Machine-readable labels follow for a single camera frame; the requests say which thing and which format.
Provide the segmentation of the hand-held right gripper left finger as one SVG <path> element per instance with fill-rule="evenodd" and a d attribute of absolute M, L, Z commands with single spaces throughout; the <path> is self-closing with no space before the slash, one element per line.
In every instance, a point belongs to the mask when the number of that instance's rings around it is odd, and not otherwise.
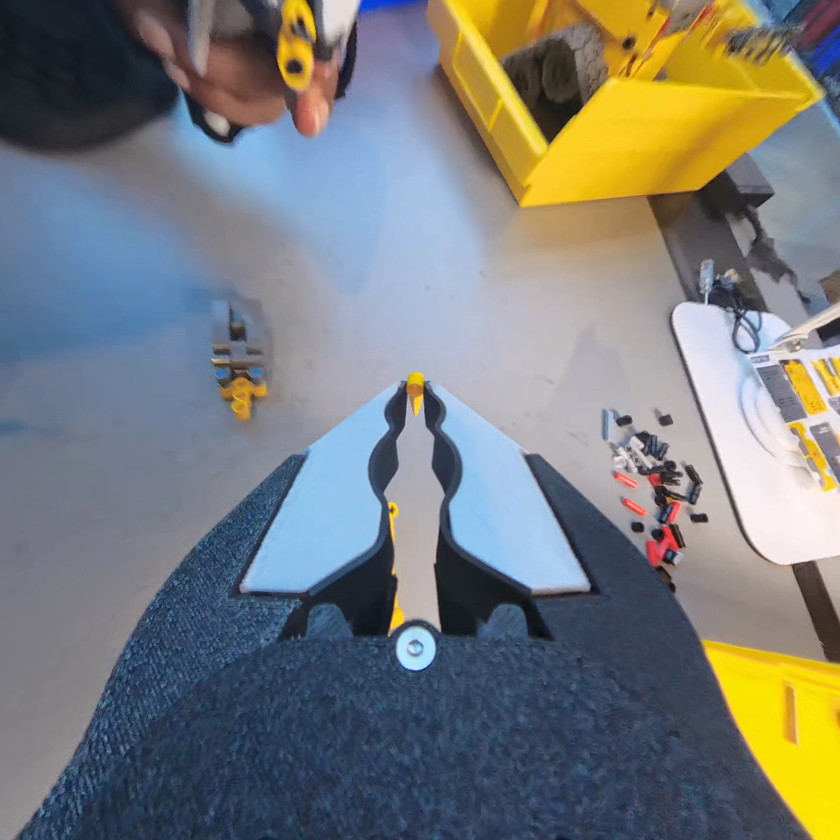
<path fill-rule="evenodd" d="M 244 570 L 241 594 L 315 595 L 385 544 L 385 491 L 405 420 L 406 384 L 396 382 L 306 450 Z"/>

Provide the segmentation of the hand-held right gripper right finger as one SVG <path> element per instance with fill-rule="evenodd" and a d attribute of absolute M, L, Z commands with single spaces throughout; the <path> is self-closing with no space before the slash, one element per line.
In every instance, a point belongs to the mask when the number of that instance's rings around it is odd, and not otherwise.
<path fill-rule="evenodd" d="M 425 384 L 424 391 L 447 546 L 526 596 L 590 593 L 590 578 L 531 470 L 529 452 L 440 384 Z"/>

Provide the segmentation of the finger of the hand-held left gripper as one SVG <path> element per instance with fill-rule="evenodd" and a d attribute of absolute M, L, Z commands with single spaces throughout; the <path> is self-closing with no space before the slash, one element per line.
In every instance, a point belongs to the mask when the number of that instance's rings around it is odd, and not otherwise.
<path fill-rule="evenodd" d="M 186 38 L 192 67 L 199 77 L 206 73 L 208 53 L 214 31 L 216 1 L 188 1 Z"/>
<path fill-rule="evenodd" d="M 362 1 L 314 1 L 317 41 L 323 48 L 343 46 L 350 37 Z"/>

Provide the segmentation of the grey and yellow brick assembly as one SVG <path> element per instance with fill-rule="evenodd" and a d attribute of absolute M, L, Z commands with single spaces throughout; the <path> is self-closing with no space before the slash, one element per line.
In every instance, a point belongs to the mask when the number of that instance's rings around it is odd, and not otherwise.
<path fill-rule="evenodd" d="M 257 302 L 211 301 L 211 365 L 216 388 L 236 377 L 268 385 L 268 339 Z"/>

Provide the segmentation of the yellow tracked brick vehicle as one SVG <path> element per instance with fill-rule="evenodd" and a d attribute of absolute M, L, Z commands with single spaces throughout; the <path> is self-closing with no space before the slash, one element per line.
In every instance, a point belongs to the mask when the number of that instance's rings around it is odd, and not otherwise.
<path fill-rule="evenodd" d="M 746 2 L 537 2 L 500 63 L 536 122 L 546 108 L 655 151 L 750 150 L 823 99 L 798 37 Z"/>

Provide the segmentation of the yellow plastic parts bin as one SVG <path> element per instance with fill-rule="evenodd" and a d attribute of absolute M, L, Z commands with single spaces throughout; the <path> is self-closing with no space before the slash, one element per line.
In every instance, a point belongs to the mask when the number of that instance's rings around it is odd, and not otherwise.
<path fill-rule="evenodd" d="M 839 666 L 703 642 L 730 712 L 814 839 L 839 838 Z"/>

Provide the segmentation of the person's left forearm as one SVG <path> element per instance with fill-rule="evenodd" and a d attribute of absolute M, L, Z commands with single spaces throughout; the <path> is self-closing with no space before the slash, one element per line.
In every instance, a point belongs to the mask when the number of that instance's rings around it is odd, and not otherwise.
<path fill-rule="evenodd" d="M 1 139 L 69 153 L 169 113 L 178 94 L 111 2 L 1 2 Z"/>

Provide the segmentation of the grey desk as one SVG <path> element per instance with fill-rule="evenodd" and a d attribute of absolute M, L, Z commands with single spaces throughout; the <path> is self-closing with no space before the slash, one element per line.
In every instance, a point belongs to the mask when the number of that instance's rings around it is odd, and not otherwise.
<path fill-rule="evenodd" d="M 627 532 L 607 406 L 706 486 L 677 594 L 702 637 L 827 658 L 794 573 L 748 546 L 669 327 L 648 201 L 520 209 L 422 6 L 360 26 L 322 137 L 233 149 L 178 112 L 80 154 L 2 144 L 2 838 L 87 729 L 163 582 L 289 455 L 411 371 L 545 457 Z M 257 302 L 268 393 L 217 393 L 211 301 Z"/>

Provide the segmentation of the person's left hand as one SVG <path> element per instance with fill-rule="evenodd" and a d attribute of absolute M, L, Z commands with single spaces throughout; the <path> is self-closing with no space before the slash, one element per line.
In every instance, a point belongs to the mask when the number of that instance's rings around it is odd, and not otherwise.
<path fill-rule="evenodd" d="M 274 58 L 244 38 L 211 43 L 205 70 L 190 57 L 184 13 L 176 2 L 113 2 L 131 34 L 156 54 L 166 75 L 205 109 L 246 127 L 289 113 L 298 133 L 317 137 L 332 115 L 341 57 L 314 65 L 310 86 L 293 97 Z"/>

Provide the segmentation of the yellow brick beam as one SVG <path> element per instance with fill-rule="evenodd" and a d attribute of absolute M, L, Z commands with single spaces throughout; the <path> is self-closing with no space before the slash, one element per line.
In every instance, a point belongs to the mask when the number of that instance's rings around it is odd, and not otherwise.
<path fill-rule="evenodd" d="M 390 523 L 390 532 L 391 532 L 391 541 L 392 541 L 392 548 L 396 548 L 395 542 L 395 520 L 398 517 L 398 506 L 396 503 L 389 501 L 388 502 L 388 517 Z M 403 625 L 405 622 L 405 616 L 403 610 L 399 606 L 398 599 L 397 599 L 397 581 L 396 581 L 396 567 L 394 563 L 392 563 L 392 577 L 394 578 L 394 596 L 393 596 L 393 605 L 392 605 L 392 619 L 391 624 L 389 627 L 389 634 L 392 633 L 395 629 L 399 626 Z"/>

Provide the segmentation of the pile of small brick pins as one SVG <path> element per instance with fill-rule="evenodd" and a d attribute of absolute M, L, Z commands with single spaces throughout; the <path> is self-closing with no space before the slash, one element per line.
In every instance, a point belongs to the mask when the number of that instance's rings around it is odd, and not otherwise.
<path fill-rule="evenodd" d="M 631 415 L 603 408 L 601 436 L 629 531 L 647 566 L 676 593 L 675 571 L 686 558 L 688 528 L 706 526 L 710 518 L 700 509 L 705 484 L 697 468 L 673 459 L 670 442 L 660 434 L 673 417 L 656 413 L 655 421 L 658 427 L 647 430 Z"/>

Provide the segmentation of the clear stand with yellow card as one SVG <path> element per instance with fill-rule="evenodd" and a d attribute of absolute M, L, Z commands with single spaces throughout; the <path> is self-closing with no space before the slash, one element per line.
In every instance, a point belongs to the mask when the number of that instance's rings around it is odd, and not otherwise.
<path fill-rule="evenodd" d="M 805 469 L 824 493 L 839 489 L 838 360 L 829 351 L 748 353 L 741 409 L 762 448 Z"/>

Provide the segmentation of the black power adapter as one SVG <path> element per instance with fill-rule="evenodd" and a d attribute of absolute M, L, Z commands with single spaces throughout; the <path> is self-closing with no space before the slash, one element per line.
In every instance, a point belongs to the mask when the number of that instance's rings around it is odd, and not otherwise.
<path fill-rule="evenodd" d="M 699 200 L 713 219 L 743 216 L 775 195 L 771 183 L 750 154 L 743 154 L 699 190 Z"/>

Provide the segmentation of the white rounded base plate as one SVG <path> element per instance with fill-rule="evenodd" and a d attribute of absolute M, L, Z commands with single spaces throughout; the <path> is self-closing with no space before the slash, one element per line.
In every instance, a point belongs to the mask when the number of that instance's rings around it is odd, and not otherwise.
<path fill-rule="evenodd" d="M 837 559 L 838 489 L 826 489 L 805 458 L 818 445 L 812 426 L 832 424 L 834 412 L 800 421 L 791 431 L 758 365 L 732 341 L 733 316 L 697 302 L 680 303 L 670 325 L 700 409 L 738 525 L 750 547 L 780 565 Z"/>

